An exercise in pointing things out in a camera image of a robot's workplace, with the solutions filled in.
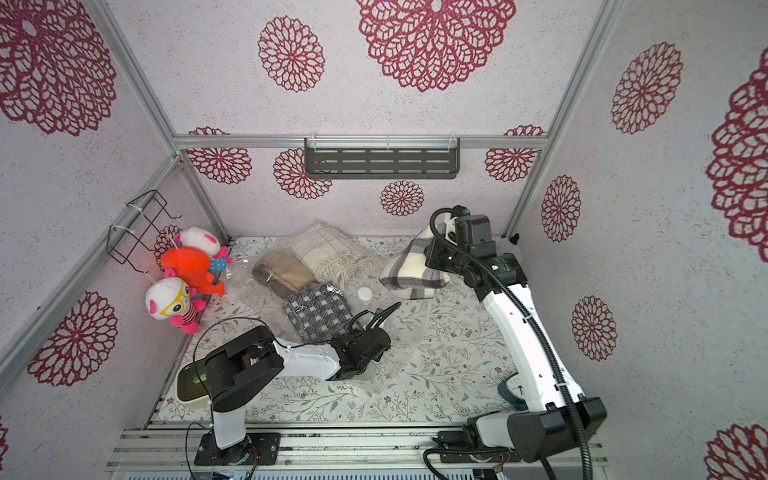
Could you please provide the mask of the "brown beige scarf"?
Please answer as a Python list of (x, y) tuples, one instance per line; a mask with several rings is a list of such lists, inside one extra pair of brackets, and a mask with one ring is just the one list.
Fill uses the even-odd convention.
[(288, 249), (267, 252), (256, 261), (251, 274), (259, 284), (282, 299), (316, 282), (313, 273)]

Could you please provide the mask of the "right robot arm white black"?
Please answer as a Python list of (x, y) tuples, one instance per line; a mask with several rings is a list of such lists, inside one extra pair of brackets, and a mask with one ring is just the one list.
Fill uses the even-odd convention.
[(494, 242), (483, 244), (480, 251), (488, 256), (471, 257), (442, 238), (433, 239), (426, 250), (428, 267), (458, 275), (473, 289), (498, 326), (523, 389), (525, 409), (471, 419), (471, 441), (478, 450), (508, 451), (544, 465), (549, 457), (576, 449), (582, 475), (591, 479), (589, 440), (606, 419), (606, 407), (600, 398), (586, 396), (563, 365), (517, 258), (508, 252), (497, 255)]

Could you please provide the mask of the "cream fringed scarf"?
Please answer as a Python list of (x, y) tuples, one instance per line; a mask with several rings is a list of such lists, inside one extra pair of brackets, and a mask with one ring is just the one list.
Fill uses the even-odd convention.
[(313, 276), (344, 287), (375, 265), (374, 257), (334, 226), (318, 222), (297, 234), (289, 250)]

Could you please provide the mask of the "white plush with yellow glasses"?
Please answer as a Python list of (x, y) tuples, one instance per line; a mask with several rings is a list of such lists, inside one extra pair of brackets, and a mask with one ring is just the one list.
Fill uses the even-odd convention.
[(206, 307), (204, 300), (194, 299), (197, 290), (179, 277), (156, 281), (145, 294), (148, 314), (158, 321), (168, 321), (184, 333), (199, 331), (197, 316)]

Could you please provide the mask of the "grey cream plaid scarf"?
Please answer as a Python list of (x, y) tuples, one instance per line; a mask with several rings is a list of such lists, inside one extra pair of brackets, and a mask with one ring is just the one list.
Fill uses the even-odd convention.
[(431, 299), (446, 287), (450, 282), (449, 275), (426, 266), (425, 252), (433, 239), (431, 230), (426, 228), (392, 258), (379, 275), (383, 287), (404, 300)]

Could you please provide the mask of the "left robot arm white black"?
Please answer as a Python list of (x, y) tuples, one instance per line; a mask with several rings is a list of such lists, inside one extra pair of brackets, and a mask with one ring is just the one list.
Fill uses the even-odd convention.
[(274, 379), (349, 380), (380, 361), (390, 348), (390, 336), (380, 327), (304, 345), (282, 344), (268, 327), (260, 326), (211, 351), (203, 368), (215, 447), (227, 450), (245, 441), (245, 407)]

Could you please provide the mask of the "black white houndstooth scarf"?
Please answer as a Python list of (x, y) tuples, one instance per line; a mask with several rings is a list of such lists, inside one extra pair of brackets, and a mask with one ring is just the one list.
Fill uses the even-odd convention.
[(284, 303), (288, 320), (303, 341), (330, 340), (348, 330), (353, 314), (344, 293), (333, 283), (312, 283)]

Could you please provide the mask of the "grey metal wall shelf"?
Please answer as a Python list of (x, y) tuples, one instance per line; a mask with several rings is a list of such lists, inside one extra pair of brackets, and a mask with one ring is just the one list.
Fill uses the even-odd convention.
[(304, 141), (304, 171), (312, 180), (451, 180), (460, 170), (460, 141), (435, 146), (386, 141), (340, 145)]

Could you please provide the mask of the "clear plastic vacuum bag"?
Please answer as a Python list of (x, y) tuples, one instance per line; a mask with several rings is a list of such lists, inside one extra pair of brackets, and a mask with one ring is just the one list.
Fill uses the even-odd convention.
[(427, 329), (430, 302), (385, 286), (380, 276), (392, 261), (378, 243), (350, 237), (316, 221), (262, 253), (243, 249), (222, 272), (226, 295), (263, 319), (283, 343), (318, 348), (330, 340), (379, 328), (389, 348), (378, 360), (342, 376), (372, 393), (394, 384)]

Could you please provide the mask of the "grey plush toy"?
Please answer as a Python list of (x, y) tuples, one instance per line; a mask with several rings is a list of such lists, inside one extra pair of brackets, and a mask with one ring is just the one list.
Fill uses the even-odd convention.
[(515, 257), (515, 260), (520, 263), (522, 260), (522, 253), (519, 248), (519, 246), (511, 241), (507, 237), (499, 237), (495, 238), (495, 245), (496, 245), (496, 255), (497, 256), (504, 256), (504, 255), (512, 255)]

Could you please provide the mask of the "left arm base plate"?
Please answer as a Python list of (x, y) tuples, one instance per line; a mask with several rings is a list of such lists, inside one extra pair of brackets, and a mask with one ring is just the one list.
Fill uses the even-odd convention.
[(279, 433), (247, 433), (245, 439), (222, 449), (213, 433), (203, 435), (193, 464), (195, 466), (272, 466), (280, 449)]

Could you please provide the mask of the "white pink plush top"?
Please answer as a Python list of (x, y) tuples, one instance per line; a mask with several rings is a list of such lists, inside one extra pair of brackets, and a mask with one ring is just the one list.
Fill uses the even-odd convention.
[(225, 247), (212, 233), (199, 227), (182, 230), (173, 237), (177, 247), (190, 247), (204, 252), (209, 258), (223, 259), (229, 254)]

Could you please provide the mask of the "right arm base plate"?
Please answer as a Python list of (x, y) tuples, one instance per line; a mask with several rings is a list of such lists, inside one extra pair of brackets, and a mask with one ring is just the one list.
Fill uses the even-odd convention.
[(447, 453), (439, 453), (442, 463), (518, 463), (521, 461), (518, 453), (508, 448), (490, 452), (490, 447), (484, 446), (466, 427), (461, 430), (441, 430), (432, 440), (438, 448), (447, 450)]

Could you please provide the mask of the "teal alarm clock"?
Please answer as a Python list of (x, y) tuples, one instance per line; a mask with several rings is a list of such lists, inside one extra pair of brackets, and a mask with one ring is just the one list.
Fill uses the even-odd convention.
[(516, 411), (526, 411), (528, 405), (521, 377), (518, 372), (512, 373), (498, 384), (499, 395)]

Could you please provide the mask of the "red octopus plush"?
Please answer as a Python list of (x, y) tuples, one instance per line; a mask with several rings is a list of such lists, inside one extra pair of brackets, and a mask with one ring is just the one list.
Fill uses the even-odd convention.
[(214, 284), (214, 275), (209, 271), (211, 259), (206, 253), (192, 247), (178, 247), (166, 251), (160, 259), (166, 278), (178, 277), (203, 295), (226, 294), (224, 282)]

